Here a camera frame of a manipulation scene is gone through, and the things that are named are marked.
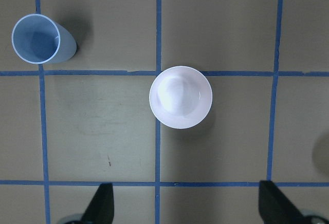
cup rim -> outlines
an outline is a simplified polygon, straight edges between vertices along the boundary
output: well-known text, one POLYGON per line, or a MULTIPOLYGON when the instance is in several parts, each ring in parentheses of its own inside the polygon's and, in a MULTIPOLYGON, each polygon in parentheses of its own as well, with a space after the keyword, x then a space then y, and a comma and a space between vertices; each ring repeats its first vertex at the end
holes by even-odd
POLYGON ((31 64, 44 64, 44 63, 47 63, 48 61, 50 61, 52 58, 54 58, 55 55, 57 54, 57 52, 58 52, 58 50, 59 50, 59 48, 60 48, 60 45, 61 45, 61 35, 60 35, 59 29, 58 29, 56 23, 55 23, 53 20, 51 20, 50 18, 48 18, 48 17, 45 16, 45 15, 38 14, 38 13, 32 13, 32 14, 28 14, 28 15, 26 15, 26 16, 20 18, 20 19, 16 22, 16 24, 15 24, 15 26, 14 26, 12 32, 11 32, 11 44, 12 44, 12 46, 13 46, 13 48, 14 48, 15 53, 16 53, 16 54, 17 54, 22 60, 24 60, 24 61, 26 61, 26 62, 28 62, 28 63, 31 63, 31 64), (58 45, 57 45, 57 49, 56 49, 56 51, 52 54, 51 57, 49 57, 48 59, 46 59, 46 60, 44 60, 44 61, 40 61, 40 62, 29 61, 29 60, 27 60, 26 58, 24 58, 23 56, 21 56, 20 53, 17 51, 17 49, 16 49, 16 47, 15 47, 15 43, 14 43, 14 33, 15 33, 15 30, 16 30, 16 27, 19 25, 19 23, 20 23, 22 20, 24 20, 24 19, 26 19, 26 18, 28 18, 28 17, 33 17, 33 16, 43 17, 43 18, 47 19, 48 21, 50 21, 51 24, 55 27, 56 32, 57 32, 57 35, 58 35, 58 45))
POLYGON ((164 125, 176 128, 176 129, 185 129, 185 128, 191 128, 197 124, 199 124, 204 118, 207 116, 207 114, 210 111, 211 105, 212 105, 212 89, 210 86, 209 81, 207 78, 198 70, 189 67, 189 66, 174 66, 170 67, 163 72, 161 72, 156 79, 153 81, 151 88, 150 88, 150 94, 149 94, 149 102, 151 110, 154 114, 154 116, 164 125), (200 84, 202 87, 202 93, 204 94, 201 98, 203 98, 203 105, 199 105, 196 108, 196 115, 193 116, 177 116, 170 113, 163 113, 161 111, 161 106, 157 105, 157 87, 159 84, 168 76, 174 76, 172 72, 178 72, 182 71, 186 74, 193 73, 194 74, 194 81, 200 84))

plastic cup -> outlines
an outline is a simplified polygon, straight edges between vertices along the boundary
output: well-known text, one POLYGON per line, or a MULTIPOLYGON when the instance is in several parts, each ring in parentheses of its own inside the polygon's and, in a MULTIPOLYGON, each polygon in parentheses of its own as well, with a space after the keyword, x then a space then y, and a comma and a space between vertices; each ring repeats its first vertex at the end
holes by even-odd
POLYGON ((21 18, 13 28, 11 42, 17 55, 31 64, 67 61, 77 51, 73 36, 41 14, 21 18))
POLYGON ((199 124, 212 103, 211 86, 205 76, 188 66, 163 71, 150 89, 150 106, 155 117, 171 128, 199 124))

